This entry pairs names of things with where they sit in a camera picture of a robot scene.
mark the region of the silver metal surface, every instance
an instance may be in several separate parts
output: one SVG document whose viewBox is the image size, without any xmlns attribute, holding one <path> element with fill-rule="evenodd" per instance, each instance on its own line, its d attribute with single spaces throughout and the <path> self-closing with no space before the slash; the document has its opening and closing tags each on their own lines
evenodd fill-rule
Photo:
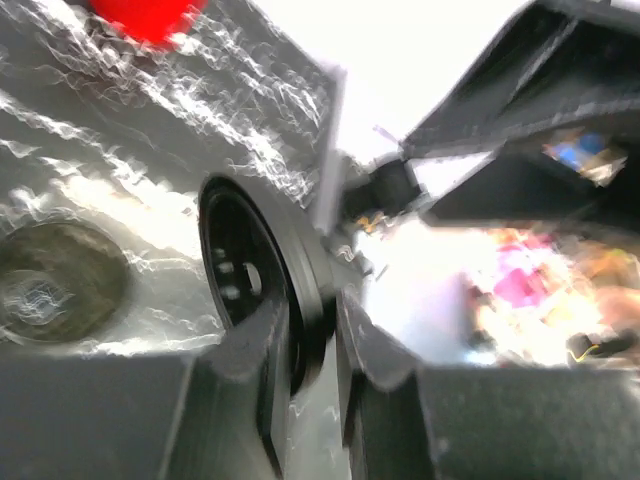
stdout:
<svg viewBox="0 0 640 480">
<path fill-rule="evenodd" d="M 133 302 L 69 352 L 215 344 L 196 197 L 222 165 L 305 204 L 332 83 L 244 2 L 210 2 L 177 51 L 116 40 L 63 0 L 0 1 L 0 222 L 88 221 L 133 266 Z"/>
</svg>

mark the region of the black ring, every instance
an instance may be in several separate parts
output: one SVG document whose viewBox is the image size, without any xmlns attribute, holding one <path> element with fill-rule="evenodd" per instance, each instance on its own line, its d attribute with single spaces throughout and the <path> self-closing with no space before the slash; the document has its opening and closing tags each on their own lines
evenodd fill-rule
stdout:
<svg viewBox="0 0 640 480">
<path fill-rule="evenodd" d="M 248 206 L 260 229 L 267 232 L 277 252 L 286 278 L 290 303 L 292 335 L 292 393 L 318 376 L 326 343 L 335 331 L 335 292 L 327 253 L 304 212 L 263 181 L 216 173 L 204 184 L 200 194 L 200 238 L 202 253 L 216 306 L 227 327 L 228 318 L 213 271 L 211 249 L 211 201 L 221 192 L 235 194 L 239 204 Z"/>
</svg>

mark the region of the black plastic part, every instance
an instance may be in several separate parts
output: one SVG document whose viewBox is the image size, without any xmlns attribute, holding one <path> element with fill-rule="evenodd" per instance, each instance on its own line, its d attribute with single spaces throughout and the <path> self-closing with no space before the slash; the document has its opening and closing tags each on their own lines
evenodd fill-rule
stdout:
<svg viewBox="0 0 640 480">
<path fill-rule="evenodd" d="M 526 154 L 498 154 L 422 212 L 429 224 L 489 225 L 501 221 L 567 221 L 584 215 L 601 192 L 569 188 Z"/>
<path fill-rule="evenodd" d="M 282 477 L 288 318 L 287 305 L 270 298 L 197 356 L 5 354 L 0 476 Z"/>
<path fill-rule="evenodd" d="M 639 36 L 633 11 L 585 0 L 532 2 L 409 134 L 407 155 L 488 151 L 569 126 L 638 142 Z"/>
<path fill-rule="evenodd" d="M 356 220 L 371 212 L 394 217 L 407 210 L 422 190 L 413 169 L 400 155 L 383 159 L 369 175 L 362 176 L 343 192 L 341 216 Z"/>
<path fill-rule="evenodd" d="M 438 368 L 338 297 L 338 381 L 354 480 L 626 480 L 640 469 L 636 374 Z"/>
<path fill-rule="evenodd" d="M 238 202 L 249 206 L 261 222 L 261 229 L 270 235 L 277 249 L 280 268 L 286 278 L 282 295 L 290 304 L 293 372 L 291 391 L 297 392 L 318 375 L 326 343 L 335 330 L 335 289 L 327 252 L 304 212 L 284 195 L 268 188 L 261 180 L 214 174 L 204 184 L 200 194 L 200 238 L 211 291 L 222 314 L 226 310 L 219 291 L 220 280 L 215 274 L 212 247 L 216 235 L 232 235 L 238 239 L 247 231 L 230 231 L 228 218 L 212 216 L 212 201 L 220 192 L 234 192 Z"/>
</svg>

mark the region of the dark metal disc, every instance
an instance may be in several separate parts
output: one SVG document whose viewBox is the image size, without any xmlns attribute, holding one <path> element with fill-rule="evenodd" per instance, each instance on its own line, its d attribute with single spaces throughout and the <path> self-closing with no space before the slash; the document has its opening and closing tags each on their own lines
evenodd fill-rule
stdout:
<svg viewBox="0 0 640 480">
<path fill-rule="evenodd" d="M 0 328 L 18 342 L 73 342 L 92 335 L 126 299 L 131 277 L 120 248 L 76 222 L 21 227 L 0 241 Z"/>
</svg>

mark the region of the round hole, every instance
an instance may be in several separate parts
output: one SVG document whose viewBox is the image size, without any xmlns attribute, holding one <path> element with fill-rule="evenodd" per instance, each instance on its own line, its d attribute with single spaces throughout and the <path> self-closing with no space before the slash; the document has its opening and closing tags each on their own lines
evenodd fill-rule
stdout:
<svg viewBox="0 0 640 480">
<path fill-rule="evenodd" d="M 271 295 L 286 296 L 286 279 L 269 232 L 252 205 L 221 187 L 208 204 L 206 235 L 219 312 L 237 325 Z"/>
<path fill-rule="evenodd" d="M 82 340 L 112 319 L 130 280 L 120 248 L 89 226 L 21 227 L 0 241 L 0 328 L 18 342 Z"/>
</svg>

